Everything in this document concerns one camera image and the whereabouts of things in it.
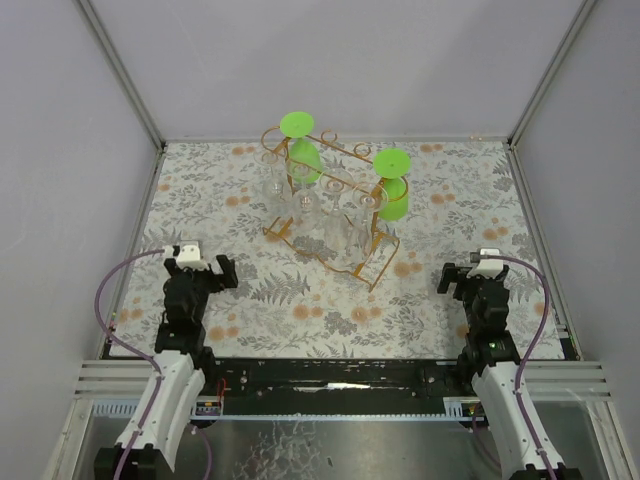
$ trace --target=gray wall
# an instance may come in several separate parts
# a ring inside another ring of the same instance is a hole
[[[94,0],[166,138],[509,134],[580,0]]]
[[[586,355],[640,461],[640,3],[600,2],[520,154]]]
[[[154,151],[70,0],[0,15],[0,476],[43,472]]]

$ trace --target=green circle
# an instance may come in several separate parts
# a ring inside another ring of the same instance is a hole
[[[373,159],[373,168],[382,178],[399,178],[409,171],[411,158],[399,148],[382,150]]]
[[[287,113],[280,120],[280,131],[285,137],[301,138],[313,130],[313,117],[307,112]]]

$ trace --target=floral tablecloth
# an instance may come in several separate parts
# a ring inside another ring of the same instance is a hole
[[[409,214],[381,226],[395,231],[400,249],[371,293],[364,283],[264,237],[267,213],[259,192],[265,172],[253,160],[258,143],[169,144],[141,251],[200,240],[209,261],[216,254],[236,260],[239,288],[211,296],[204,318],[206,343],[216,355],[455,358],[466,320],[451,292],[436,293],[443,263],[467,263],[470,251],[491,246],[535,264],[501,143],[367,145],[371,158],[396,147],[412,159]],[[351,150],[354,144],[343,146]],[[343,160],[320,151],[325,164]],[[351,173],[357,180],[371,174],[363,167]],[[153,350],[166,279],[159,257],[140,260],[117,316],[116,335],[145,352]],[[543,297],[534,277],[517,266],[507,286],[509,329],[523,354]],[[127,355],[120,347],[110,353]],[[553,321],[533,356],[563,358]]]

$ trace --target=floor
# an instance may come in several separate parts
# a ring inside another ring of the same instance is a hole
[[[351,150],[355,144],[340,145]],[[464,346],[466,320],[451,294],[435,291],[442,265],[466,263],[480,246],[536,263],[499,142],[365,145],[370,158],[393,146],[412,160],[409,214],[381,226],[395,232],[400,248],[371,293],[353,277],[264,237],[261,227],[271,217],[260,195],[265,170],[253,160],[257,146],[169,144],[140,247],[195,239],[209,261],[216,254],[236,259],[239,288],[212,296],[205,314],[206,342],[216,355],[455,358]],[[366,164],[350,163],[327,148],[320,151],[325,165],[343,162],[357,180],[373,178]],[[313,236],[292,241],[323,247]],[[155,341],[166,278],[158,258],[140,260],[116,318],[116,335],[145,352]],[[509,329],[523,354],[540,321],[543,297],[533,276],[518,267],[509,273],[507,286]],[[110,354],[127,352],[114,347]],[[563,358],[553,321],[533,357]]]
[[[609,478],[588,413],[578,404],[536,406],[565,465],[585,480]],[[93,478],[100,447],[113,446],[127,420],[92,420],[77,479]],[[266,422],[220,420],[205,430],[213,450],[210,478],[233,480],[499,480],[477,440],[455,422]],[[490,433],[481,438],[497,458]],[[176,472],[159,480],[200,480],[207,465],[199,436],[184,434]]]

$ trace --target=metal corner post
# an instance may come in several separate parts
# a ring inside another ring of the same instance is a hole
[[[567,58],[567,54],[571,50],[571,46],[574,44],[576,38],[580,34],[580,31],[582,30],[582,27],[584,27],[584,25],[586,24],[591,15],[591,12],[593,12],[593,9],[598,4],[598,2],[599,0],[583,0],[582,4],[580,5],[578,12],[576,13],[575,17],[573,17],[573,20],[569,25],[569,29],[562,38],[560,45],[558,45],[558,48],[556,49],[553,58],[549,62],[544,75],[542,75],[542,79],[534,90],[529,103],[524,109],[524,112],[518,120],[518,123],[516,124],[513,132],[511,133],[511,135],[509,135],[509,145],[511,145],[512,147],[518,145],[518,142],[522,139],[524,131],[533,118],[533,115],[538,109],[538,106],[547,94],[549,86],[552,84],[553,79],[556,77],[558,70]]]
[[[118,52],[116,51],[109,34],[107,33],[104,24],[100,20],[96,9],[94,8],[91,0],[72,0],[78,8],[80,16],[84,19],[89,28],[89,31],[94,36],[96,43],[100,47],[105,61],[111,68],[111,71],[116,77],[116,80],[120,84],[124,95],[127,97],[131,108],[135,112],[136,116],[140,120],[140,123],[144,127],[145,131],[151,143],[158,151],[161,151],[164,146],[164,140],[158,127],[156,127],[153,118],[149,114],[147,107],[145,106],[136,86],[134,85],[131,77],[129,76]]]

